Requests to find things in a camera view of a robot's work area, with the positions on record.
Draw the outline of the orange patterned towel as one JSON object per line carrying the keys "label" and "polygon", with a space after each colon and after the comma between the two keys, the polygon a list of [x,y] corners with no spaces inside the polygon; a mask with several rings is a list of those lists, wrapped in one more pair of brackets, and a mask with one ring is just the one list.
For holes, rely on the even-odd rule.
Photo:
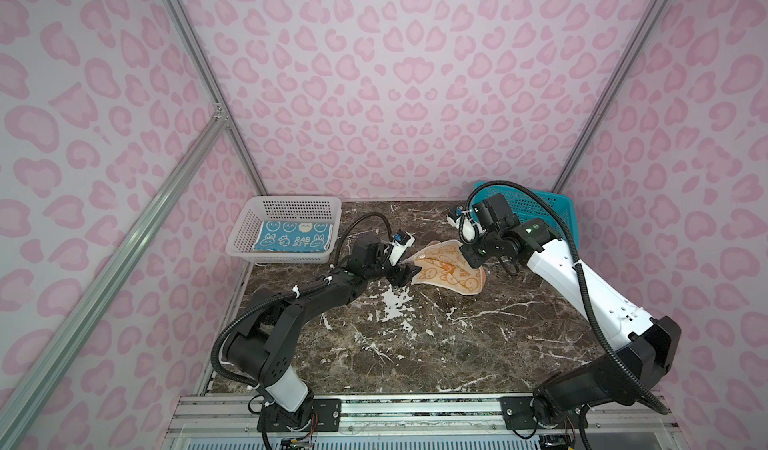
{"label": "orange patterned towel", "polygon": [[464,296],[477,295],[486,283],[482,268],[472,268],[460,251],[457,240],[433,241],[407,260],[420,268],[414,285],[431,285]]}

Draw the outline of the teal patterned towel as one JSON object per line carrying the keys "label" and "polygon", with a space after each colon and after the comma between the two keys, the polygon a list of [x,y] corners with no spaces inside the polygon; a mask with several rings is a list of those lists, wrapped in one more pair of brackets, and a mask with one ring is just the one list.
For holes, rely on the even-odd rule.
{"label": "teal patterned towel", "polygon": [[331,242],[330,223],[266,221],[252,250],[271,253],[322,253]]}

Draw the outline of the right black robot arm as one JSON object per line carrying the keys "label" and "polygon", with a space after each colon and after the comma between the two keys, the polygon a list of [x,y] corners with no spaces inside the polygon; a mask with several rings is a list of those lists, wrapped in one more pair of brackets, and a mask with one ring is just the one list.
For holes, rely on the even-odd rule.
{"label": "right black robot arm", "polygon": [[642,404],[669,414],[652,389],[671,370],[681,337],[671,318],[655,318],[631,303],[586,263],[565,221],[545,200],[528,192],[547,218],[523,220],[503,194],[451,209],[460,250],[473,268],[507,259],[525,266],[556,290],[589,324],[602,356],[549,377],[533,391],[533,420],[554,427],[569,418],[586,424],[590,408]]}

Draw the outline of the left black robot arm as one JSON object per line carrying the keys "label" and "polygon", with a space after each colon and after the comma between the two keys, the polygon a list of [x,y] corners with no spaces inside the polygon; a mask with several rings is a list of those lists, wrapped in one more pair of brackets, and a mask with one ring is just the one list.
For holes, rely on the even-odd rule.
{"label": "left black robot arm", "polygon": [[402,260],[414,237],[397,232],[385,243],[373,233],[354,242],[344,264],[312,283],[280,292],[257,291],[248,308],[228,324],[213,343],[210,361],[225,379],[255,388],[264,398],[259,428],[304,430],[312,415],[314,394],[292,367],[302,329],[329,310],[346,306],[373,281],[387,280],[393,287],[411,283],[421,268]]}

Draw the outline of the teal plastic basket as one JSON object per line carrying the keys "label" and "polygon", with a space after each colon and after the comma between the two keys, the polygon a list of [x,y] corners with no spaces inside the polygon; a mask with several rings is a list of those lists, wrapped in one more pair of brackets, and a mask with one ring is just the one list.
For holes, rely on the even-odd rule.
{"label": "teal plastic basket", "polygon": [[494,195],[502,195],[520,222],[539,218],[556,230],[564,238],[561,226],[552,217],[552,213],[567,226],[576,248],[580,248],[580,234],[576,209],[573,201],[560,194],[544,191],[520,190],[520,184],[510,186],[509,182],[492,185],[490,182],[477,182],[472,191],[472,205],[479,204]]}

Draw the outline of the white plastic basket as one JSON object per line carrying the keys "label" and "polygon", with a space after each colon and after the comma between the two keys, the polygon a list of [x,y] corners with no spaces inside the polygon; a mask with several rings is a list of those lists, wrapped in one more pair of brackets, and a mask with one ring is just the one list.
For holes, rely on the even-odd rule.
{"label": "white plastic basket", "polygon": [[336,197],[254,197],[236,220],[226,253],[254,264],[325,264],[340,219]]}

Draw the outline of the left diagonal aluminium strut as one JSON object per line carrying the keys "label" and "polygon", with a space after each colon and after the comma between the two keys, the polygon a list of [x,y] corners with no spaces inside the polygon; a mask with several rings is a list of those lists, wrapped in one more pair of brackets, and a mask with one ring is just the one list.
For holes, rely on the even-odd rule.
{"label": "left diagonal aluminium strut", "polygon": [[19,446],[229,124],[211,119],[20,380],[1,411],[3,449]]}

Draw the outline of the left corner aluminium post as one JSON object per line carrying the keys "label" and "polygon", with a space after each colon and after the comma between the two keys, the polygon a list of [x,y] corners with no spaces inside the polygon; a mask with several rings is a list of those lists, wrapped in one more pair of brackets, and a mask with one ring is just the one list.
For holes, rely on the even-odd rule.
{"label": "left corner aluminium post", "polygon": [[189,59],[197,71],[203,88],[208,94],[209,100],[216,110],[216,115],[224,120],[224,126],[230,140],[232,141],[235,152],[245,168],[253,188],[257,195],[266,196],[268,191],[264,185],[261,176],[258,173],[254,159],[252,158],[240,128],[235,122],[230,107],[222,92],[217,77],[213,72],[212,65],[207,57],[205,50],[196,34],[188,11],[183,0],[161,0],[164,5],[172,26],[175,28],[179,38],[186,50]]}

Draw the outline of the corner aluminium post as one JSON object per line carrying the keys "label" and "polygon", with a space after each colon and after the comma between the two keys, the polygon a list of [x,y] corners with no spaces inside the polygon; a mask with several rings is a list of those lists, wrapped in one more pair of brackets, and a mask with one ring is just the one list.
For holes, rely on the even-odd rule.
{"label": "corner aluminium post", "polygon": [[253,188],[257,195],[266,196],[268,191],[264,185],[261,176],[258,173],[254,159],[252,158],[240,128],[235,122],[230,107],[222,92],[217,77],[213,72],[212,65],[207,57],[205,50],[196,34],[188,11],[183,0],[161,0],[164,5],[172,26],[175,28],[179,38],[186,50],[189,59],[197,71],[203,88],[208,94],[209,100],[216,110],[216,115],[224,120],[224,126],[230,140],[232,141],[235,152],[245,168]]}
{"label": "corner aluminium post", "polygon": [[565,191],[591,141],[600,130],[611,105],[673,2],[674,0],[649,0],[551,189],[553,193],[562,194]]}

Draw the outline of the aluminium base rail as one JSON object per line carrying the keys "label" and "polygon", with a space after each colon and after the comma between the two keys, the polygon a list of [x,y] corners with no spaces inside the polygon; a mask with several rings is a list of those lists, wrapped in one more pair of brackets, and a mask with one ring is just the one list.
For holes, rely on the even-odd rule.
{"label": "aluminium base rail", "polygon": [[248,394],[185,397],[164,449],[684,449],[681,427],[642,405],[606,404],[536,427],[525,393],[323,395],[313,430],[263,436],[261,400]]}

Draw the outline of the right corner aluminium post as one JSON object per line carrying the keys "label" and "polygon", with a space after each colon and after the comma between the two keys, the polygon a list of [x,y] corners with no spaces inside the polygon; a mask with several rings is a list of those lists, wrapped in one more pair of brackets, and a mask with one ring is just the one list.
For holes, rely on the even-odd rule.
{"label": "right corner aluminium post", "polygon": [[562,194],[565,191],[591,141],[600,130],[611,105],[673,2],[674,0],[649,0],[551,189],[553,193]]}

